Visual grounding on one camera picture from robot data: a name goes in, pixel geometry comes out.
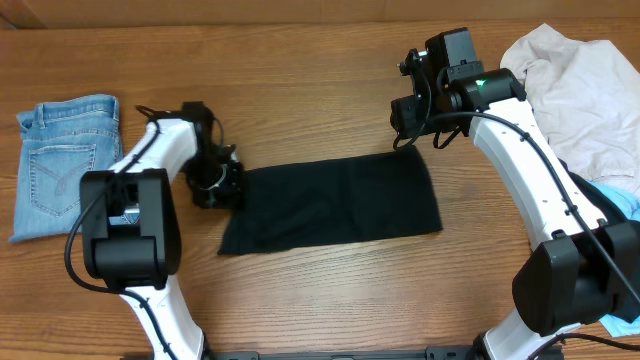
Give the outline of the black t-shirt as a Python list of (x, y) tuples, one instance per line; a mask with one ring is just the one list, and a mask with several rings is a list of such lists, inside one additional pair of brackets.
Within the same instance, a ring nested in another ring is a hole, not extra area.
[(251, 170), (221, 255), (368, 242), (441, 231), (432, 181), (415, 147)]

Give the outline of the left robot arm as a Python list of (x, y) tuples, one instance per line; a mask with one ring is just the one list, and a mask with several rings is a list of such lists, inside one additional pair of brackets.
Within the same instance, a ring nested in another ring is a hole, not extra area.
[(244, 202), (244, 167), (234, 145), (213, 137), (224, 129), (204, 103), (137, 109), (147, 118), (141, 140), (109, 169), (81, 177), (65, 268), (79, 286), (129, 305), (152, 358), (211, 359), (176, 276), (182, 242), (171, 184), (184, 174), (196, 206), (235, 210)]

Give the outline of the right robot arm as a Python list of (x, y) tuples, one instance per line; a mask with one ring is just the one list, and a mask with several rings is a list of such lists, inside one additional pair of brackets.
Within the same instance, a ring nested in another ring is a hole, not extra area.
[(524, 86), (486, 70), (458, 28), (411, 49), (399, 64), (411, 95), (391, 104), (395, 149), (433, 136), (437, 149), (472, 140), (494, 166), (524, 220), (532, 252), (512, 282), (513, 311), (467, 346), (435, 346), (430, 359), (559, 359), (581, 327), (637, 301), (632, 276), (639, 226), (568, 172), (535, 121)]

